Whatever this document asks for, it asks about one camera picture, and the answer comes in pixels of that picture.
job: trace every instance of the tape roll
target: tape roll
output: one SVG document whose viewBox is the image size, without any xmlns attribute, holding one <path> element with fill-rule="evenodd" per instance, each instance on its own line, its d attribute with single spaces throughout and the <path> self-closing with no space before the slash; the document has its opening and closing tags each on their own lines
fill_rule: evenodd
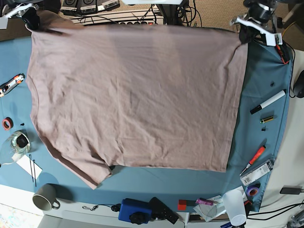
<svg viewBox="0 0 304 228">
<path fill-rule="evenodd" d="M 247 188 L 246 193 L 247 193 L 248 196 L 255 196 L 255 195 L 258 194 L 258 187 L 256 187 L 256 186 L 249 186 Z"/>
<path fill-rule="evenodd" d="M 8 131 L 13 127 L 13 121 L 9 117 L 6 117 L 4 120 L 2 120 L 2 127 L 5 131 Z"/>
</svg>

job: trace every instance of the small bottle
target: small bottle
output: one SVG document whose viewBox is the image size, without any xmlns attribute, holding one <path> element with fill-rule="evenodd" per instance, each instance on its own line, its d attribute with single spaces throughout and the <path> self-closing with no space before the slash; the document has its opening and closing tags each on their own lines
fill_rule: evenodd
<svg viewBox="0 0 304 228">
<path fill-rule="evenodd" d="M 14 132 L 0 149 L 0 167 L 18 161 L 24 154 L 29 152 L 29 139 L 22 132 Z"/>
</svg>

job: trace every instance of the blue pen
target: blue pen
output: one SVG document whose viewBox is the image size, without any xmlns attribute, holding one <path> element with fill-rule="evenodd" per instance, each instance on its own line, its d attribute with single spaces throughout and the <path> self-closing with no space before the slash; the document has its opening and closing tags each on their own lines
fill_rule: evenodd
<svg viewBox="0 0 304 228">
<path fill-rule="evenodd" d="M 220 228 L 229 228 L 229 227 L 231 227 L 232 225 L 231 225 L 231 223 L 229 222 L 229 223 L 226 223 L 226 224 L 224 224 L 224 225 L 221 225 L 220 226 Z"/>
</svg>

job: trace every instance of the blue tablecloth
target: blue tablecloth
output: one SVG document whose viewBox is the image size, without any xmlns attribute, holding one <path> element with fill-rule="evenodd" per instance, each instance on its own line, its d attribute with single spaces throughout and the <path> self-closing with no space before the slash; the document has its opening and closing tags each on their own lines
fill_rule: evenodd
<svg viewBox="0 0 304 228">
<path fill-rule="evenodd" d="M 31 38 L 20 38 L 0 43 L 0 84 L 19 73 L 27 72 L 31 53 Z M 9 131 L 0 129 L 0 144 L 14 131 L 24 130 L 31 142 L 31 154 L 43 169 L 37 180 L 17 164 L 0 168 L 0 184 L 18 189 L 36 191 L 45 183 L 52 183 L 57 197 L 93 204 L 116 204 L 124 198 L 149 201 L 156 196 L 177 211 L 179 199 L 195 200 L 222 195 L 241 185 L 240 172 L 258 148 L 266 144 L 266 150 L 255 166 L 267 158 L 275 158 L 285 129 L 288 111 L 288 94 L 260 112 L 251 115 L 249 110 L 282 89 L 288 91 L 292 74 L 292 63 L 283 65 L 273 47 L 258 43 L 248 46 L 246 76 L 232 148 L 226 173 L 163 168 L 131 168 L 117 166 L 114 175 L 91 190 L 76 175 L 63 167 L 48 153 L 35 132 L 30 120 L 31 95 L 26 83 L 21 83 L 8 95 L 0 98 L 0 118 L 10 117 L 14 127 Z M 275 120 L 261 125 L 260 118 L 271 114 Z M 259 209 L 270 174 L 260 178 L 260 192 L 254 197 L 254 208 Z"/>
</svg>

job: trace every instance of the gray mug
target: gray mug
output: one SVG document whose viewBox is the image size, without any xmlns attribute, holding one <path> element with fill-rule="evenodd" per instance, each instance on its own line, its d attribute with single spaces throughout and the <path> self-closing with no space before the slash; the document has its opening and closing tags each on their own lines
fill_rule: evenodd
<svg viewBox="0 0 304 228">
<path fill-rule="evenodd" d="M 56 199 L 56 190 L 50 184 L 43 185 L 34 195 L 33 202 L 40 210 L 59 209 L 60 203 Z"/>
</svg>

